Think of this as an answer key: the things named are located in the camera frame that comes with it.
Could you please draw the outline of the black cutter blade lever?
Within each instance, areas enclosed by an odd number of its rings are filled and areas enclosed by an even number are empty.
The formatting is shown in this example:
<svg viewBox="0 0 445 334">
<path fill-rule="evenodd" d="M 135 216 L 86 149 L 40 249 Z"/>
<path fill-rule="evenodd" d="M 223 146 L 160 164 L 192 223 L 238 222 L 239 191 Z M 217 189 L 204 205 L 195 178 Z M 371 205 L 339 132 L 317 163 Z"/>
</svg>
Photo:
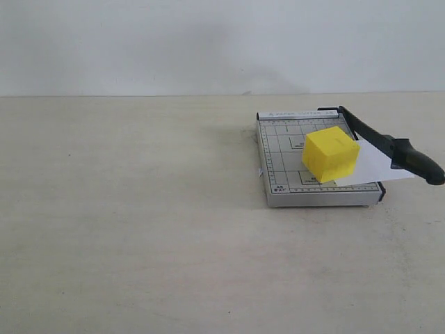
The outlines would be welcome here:
<svg viewBox="0 0 445 334">
<path fill-rule="evenodd" d="M 352 130 L 391 160 L 391 169 L 407 170 L 430 185 L 444 184 L 444 169 L 429 156 L 416 150 L 408 138 L 394 138 L 381 134 L 361 121 L 343 106 L 337 108 Z"/>
</svg>

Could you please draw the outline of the yellow cube block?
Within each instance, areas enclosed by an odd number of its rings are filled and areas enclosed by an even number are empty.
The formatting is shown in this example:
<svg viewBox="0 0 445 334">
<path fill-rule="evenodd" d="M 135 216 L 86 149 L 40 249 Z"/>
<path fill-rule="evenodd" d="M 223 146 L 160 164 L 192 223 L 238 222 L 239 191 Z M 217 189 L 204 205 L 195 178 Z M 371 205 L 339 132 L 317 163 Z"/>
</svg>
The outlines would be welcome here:
<svg viewBox="0 0 445 334">
<path fill-rule="evenodd" d="M 305 135 L 302 163 L 321 183 L 352 175 L 360 146 L 340 127 L 333 126 Z"/>
</svg>

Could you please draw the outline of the white paper sheet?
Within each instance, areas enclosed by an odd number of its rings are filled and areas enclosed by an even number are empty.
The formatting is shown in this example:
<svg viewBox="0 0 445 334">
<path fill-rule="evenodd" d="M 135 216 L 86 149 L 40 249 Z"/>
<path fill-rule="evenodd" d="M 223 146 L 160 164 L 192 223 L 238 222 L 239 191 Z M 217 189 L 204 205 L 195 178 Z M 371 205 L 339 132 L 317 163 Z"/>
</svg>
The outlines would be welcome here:
<svg viewBox="0 0 445 334">
<path fill-rule="evenodd" d="M 392 169 L 391 159 L 368 141 L 360 139 L 357 144 L 360 149 L 354 172 L 347 177 L 336 179 L 337 186 L 355 186 L 416 177 L 405 169 Z"/>
</svg>

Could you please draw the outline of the grey paper cutter base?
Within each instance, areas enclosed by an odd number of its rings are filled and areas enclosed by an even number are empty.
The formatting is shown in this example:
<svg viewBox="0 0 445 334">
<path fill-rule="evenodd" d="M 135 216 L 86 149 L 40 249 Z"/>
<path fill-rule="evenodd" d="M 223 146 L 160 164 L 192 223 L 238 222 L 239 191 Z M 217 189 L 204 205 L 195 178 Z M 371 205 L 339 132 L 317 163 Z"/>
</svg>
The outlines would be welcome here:
<svg viewBox="0 0 445 334">
<path fill-rule="evenodd" d="M 381 182 L 321 184 L 302 163 L 305 135 L 333 126 L 357 139 L 337 107 L 257 113 L 257 142 L 269 207 L 363 207 L 382 201 L 386 189 Z"/>
</svg>

